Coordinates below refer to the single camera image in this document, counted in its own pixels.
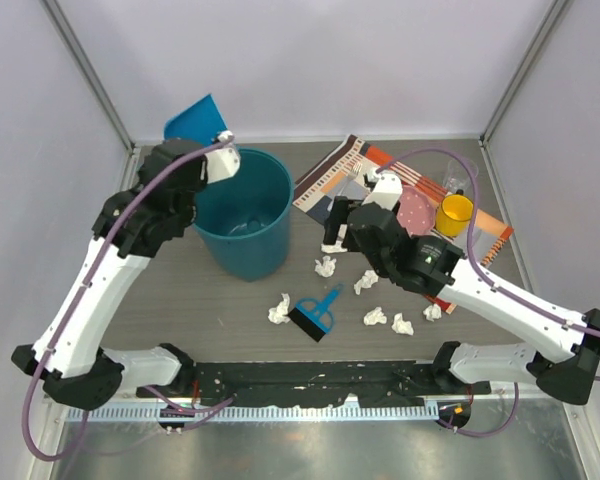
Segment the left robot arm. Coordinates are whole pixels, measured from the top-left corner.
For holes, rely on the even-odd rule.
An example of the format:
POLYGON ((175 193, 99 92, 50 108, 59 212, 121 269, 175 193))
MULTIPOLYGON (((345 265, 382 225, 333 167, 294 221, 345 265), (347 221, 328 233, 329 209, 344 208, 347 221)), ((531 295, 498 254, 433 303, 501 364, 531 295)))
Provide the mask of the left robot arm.
POLYGON ((130 287, 161 246, 183 236, 195 217, 195 196, 217 180, 210 165, 237 156, 216 143, 198 148, 171 139, 154 147, 129 189, 109 197, 93 227, 81 270, 54 320, 33 344, 17 346, 12 362, 55 402, 93 411, 116 394, 150 387, 185 391, 194 362, 170 343, 121 351, 101 345, 130 287))

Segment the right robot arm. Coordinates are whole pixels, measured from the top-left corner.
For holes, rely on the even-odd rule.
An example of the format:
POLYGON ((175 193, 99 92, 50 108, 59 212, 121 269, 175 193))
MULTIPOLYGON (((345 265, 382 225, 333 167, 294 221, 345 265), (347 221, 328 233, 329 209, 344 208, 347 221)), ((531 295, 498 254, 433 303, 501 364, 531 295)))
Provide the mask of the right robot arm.
POLYGON ((436 236, 410 236, 396 214, 375 202, 339 196, 325 221, 324 242, 362 253, 375 273, 407 292, 461 306, 514 334, 513 345, 446 342, 433 362, 441 389, 483 382, 536 385, 572 405, 588 402, 600 363, 600 310, 562 308, 476 264, 436 236))

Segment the blue dustpan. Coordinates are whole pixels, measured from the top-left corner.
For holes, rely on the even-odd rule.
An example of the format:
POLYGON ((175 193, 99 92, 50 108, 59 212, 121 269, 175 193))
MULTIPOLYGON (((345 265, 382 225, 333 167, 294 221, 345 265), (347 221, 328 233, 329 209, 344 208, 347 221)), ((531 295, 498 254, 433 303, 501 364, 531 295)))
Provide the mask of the blue dustpan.
POLYGON ((163 139, 179 138, 209 146, 226 130, 226 123, 213 96, 207 94, 166 122, 163 139))

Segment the blue hand brush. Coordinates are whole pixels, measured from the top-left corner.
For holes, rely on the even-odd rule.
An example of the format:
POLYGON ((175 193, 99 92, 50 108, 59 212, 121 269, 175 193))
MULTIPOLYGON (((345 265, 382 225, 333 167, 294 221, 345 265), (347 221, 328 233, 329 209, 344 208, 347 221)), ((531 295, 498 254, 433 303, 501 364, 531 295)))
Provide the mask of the blue hand brush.
POLYGON ((322 299, 302 298, 289 311, 289 319, 315 342, 320 342, 334 327, 335 317, 330 310, 344 285, 334 286, 322 299))

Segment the teal trash bin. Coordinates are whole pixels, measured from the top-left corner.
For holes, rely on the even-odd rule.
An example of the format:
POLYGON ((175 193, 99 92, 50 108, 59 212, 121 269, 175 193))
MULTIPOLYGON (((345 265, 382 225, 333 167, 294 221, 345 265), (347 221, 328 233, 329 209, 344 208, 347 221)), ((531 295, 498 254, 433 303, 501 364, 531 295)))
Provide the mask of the teal trash bin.
POLYGON ((239 153, 241 166, 233 177, 196 195, 193 227, 220 267, 252 282, 287 259, 294 184, 270 153, 245 147, 239 153))

